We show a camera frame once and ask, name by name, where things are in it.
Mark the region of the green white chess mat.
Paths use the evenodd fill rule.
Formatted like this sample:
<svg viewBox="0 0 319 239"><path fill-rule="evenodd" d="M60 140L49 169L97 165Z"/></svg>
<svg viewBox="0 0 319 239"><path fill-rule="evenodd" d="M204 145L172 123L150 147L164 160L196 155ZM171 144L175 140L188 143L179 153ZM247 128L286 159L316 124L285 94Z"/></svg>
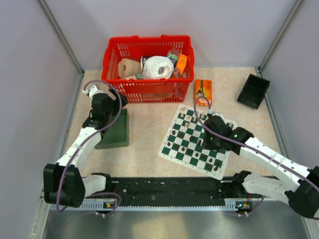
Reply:
<svg viewBox="0 0 319 239"><path fill-rule="evenodd" d="M206 176L222 180L229 151L207 150L203 147L204 128L198 122L193 107L179 105L167 130L158 155Z"/></svg>

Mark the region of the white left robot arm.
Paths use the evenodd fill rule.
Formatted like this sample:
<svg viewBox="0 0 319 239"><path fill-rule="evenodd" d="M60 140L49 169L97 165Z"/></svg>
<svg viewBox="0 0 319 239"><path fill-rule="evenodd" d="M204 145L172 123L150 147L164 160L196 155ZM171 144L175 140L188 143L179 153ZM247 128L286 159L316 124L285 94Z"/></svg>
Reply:
<svg viewBox="0 0 319 239"><path fill-rule="evenodd" d="M106 198L113 191L113 185L107 182L109 175L93 173L82 177L80 173L91 151L128 104L127 97L114 86L108 84L108 94L100 90L97 83L93 80L84 86L83 93L91 99L91 109L77 138L55 163L47 164L43 170L44 200L55 205L59 212L68 207L80 207L86 197L100 195Z"/></svg>

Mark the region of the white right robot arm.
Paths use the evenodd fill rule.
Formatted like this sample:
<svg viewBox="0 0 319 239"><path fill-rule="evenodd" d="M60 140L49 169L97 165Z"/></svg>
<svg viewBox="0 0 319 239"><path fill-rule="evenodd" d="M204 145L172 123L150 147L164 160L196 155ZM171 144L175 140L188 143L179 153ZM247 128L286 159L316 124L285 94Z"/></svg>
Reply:
<svg viewBox="0 0 319 239"><path fill-rule="evenodd" d="M319 168L300 165L267 147L253 133L232 129L221 116L208 114L204 127L204 146L224 149L250 159L270 172L268 178L250 171L234 175L232 186L238 197L259 194L281 201L304 218L319 218Z"/></svg>

